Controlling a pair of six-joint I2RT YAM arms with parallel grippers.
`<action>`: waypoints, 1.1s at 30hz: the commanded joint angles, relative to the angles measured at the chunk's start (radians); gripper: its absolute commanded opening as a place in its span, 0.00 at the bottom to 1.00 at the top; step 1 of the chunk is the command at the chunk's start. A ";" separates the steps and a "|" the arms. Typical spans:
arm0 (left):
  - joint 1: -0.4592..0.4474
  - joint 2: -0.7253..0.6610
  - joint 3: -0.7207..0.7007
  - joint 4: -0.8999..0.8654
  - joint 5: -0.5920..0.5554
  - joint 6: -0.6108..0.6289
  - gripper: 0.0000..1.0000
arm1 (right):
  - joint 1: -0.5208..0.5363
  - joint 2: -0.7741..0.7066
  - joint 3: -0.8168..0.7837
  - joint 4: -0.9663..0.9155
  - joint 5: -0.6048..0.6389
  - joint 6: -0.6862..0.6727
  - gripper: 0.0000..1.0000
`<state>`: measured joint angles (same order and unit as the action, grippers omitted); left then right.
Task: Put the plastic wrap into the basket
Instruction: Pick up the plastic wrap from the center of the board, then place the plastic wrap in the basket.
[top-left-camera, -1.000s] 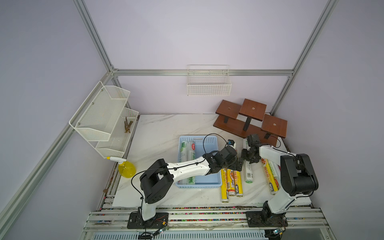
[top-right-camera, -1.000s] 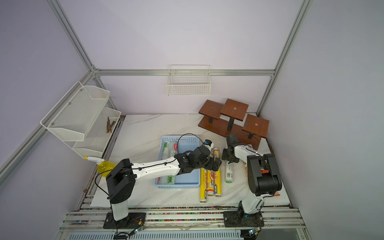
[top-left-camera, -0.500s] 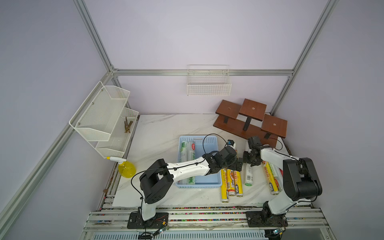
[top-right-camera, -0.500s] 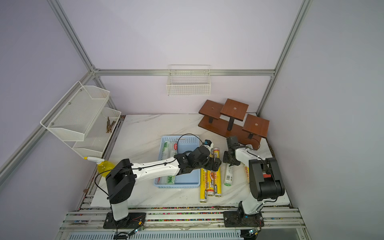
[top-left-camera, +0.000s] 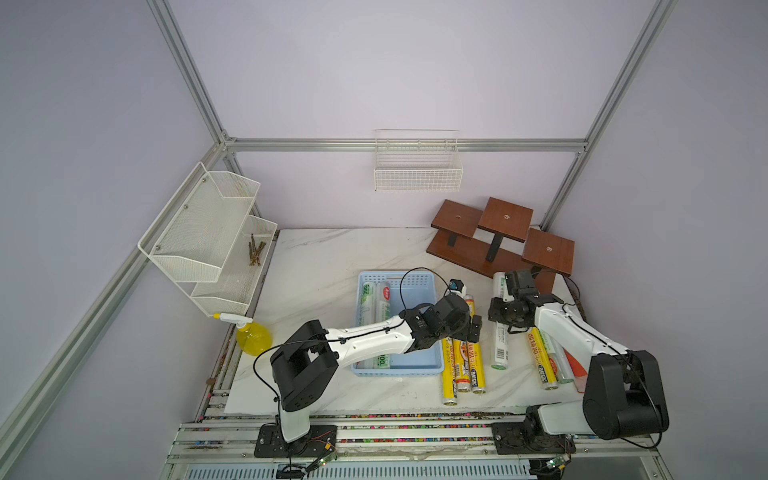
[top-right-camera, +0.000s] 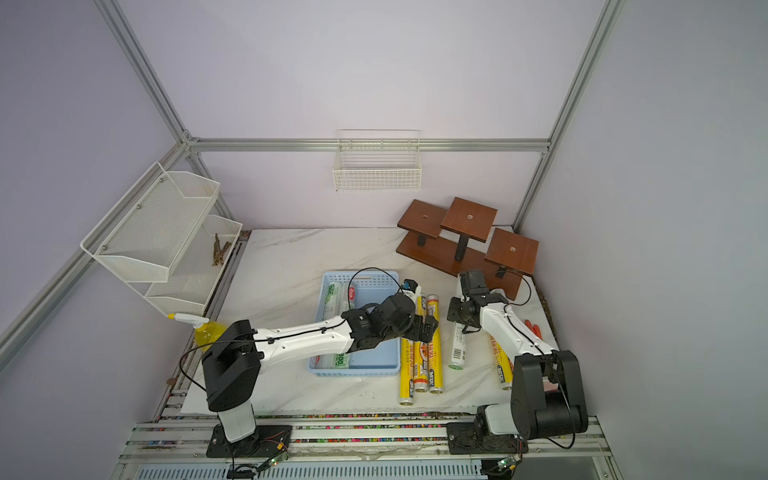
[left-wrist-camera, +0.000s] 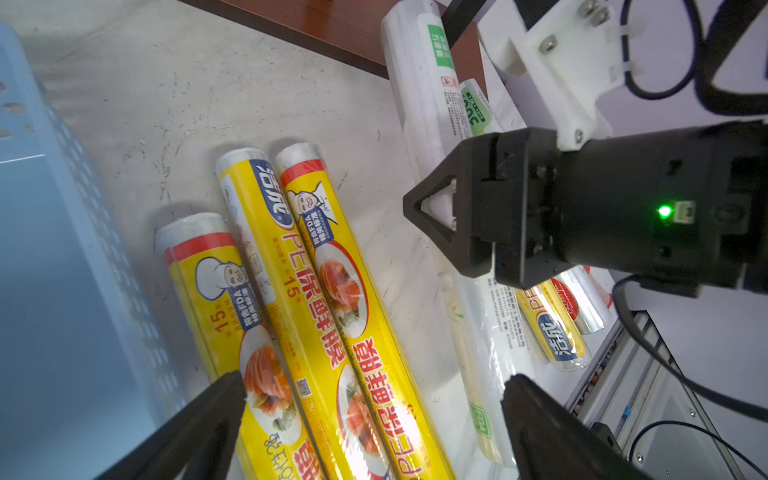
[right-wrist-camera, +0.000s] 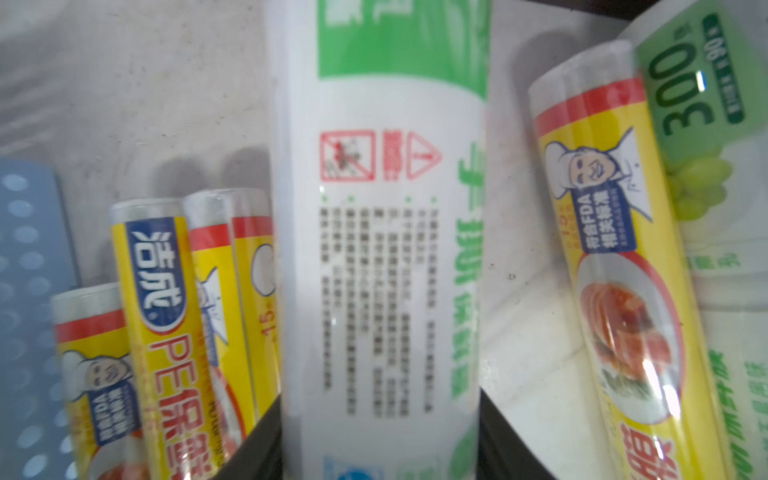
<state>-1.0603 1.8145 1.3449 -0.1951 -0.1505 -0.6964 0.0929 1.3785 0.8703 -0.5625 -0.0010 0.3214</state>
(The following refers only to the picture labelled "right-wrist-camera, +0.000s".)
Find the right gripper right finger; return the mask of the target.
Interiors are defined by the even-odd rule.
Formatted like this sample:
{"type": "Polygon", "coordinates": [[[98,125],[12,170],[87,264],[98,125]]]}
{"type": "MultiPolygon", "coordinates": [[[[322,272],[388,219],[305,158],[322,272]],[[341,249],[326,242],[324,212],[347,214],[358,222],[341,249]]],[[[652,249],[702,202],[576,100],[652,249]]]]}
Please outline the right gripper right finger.
{"type": "Polygon", "coordinates": [[[554,479],[484,390],[480,396],[478,439],[478,480],[554,479]]]}

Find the white wrap roll large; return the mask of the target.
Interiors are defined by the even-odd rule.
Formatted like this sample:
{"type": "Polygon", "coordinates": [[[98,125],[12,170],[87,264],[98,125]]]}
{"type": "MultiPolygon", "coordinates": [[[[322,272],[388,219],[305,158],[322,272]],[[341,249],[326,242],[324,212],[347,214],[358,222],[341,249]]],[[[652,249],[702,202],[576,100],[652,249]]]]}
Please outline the white wrap roll large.
{"type": "Polygon", "coordinates": [[[644,77],[726,451],[767,475],[767,5],[665,0],[623,32],[644,77]]]}

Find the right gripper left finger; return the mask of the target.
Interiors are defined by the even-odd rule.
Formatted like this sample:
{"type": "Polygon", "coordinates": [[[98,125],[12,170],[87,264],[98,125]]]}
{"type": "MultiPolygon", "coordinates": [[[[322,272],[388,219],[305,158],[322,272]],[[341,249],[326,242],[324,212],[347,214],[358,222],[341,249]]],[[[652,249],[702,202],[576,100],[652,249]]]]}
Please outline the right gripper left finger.
{"type": "Polygon", "coordinates": [[[280,397],[267,410],[214,480],[282,480],[280,397]]]}

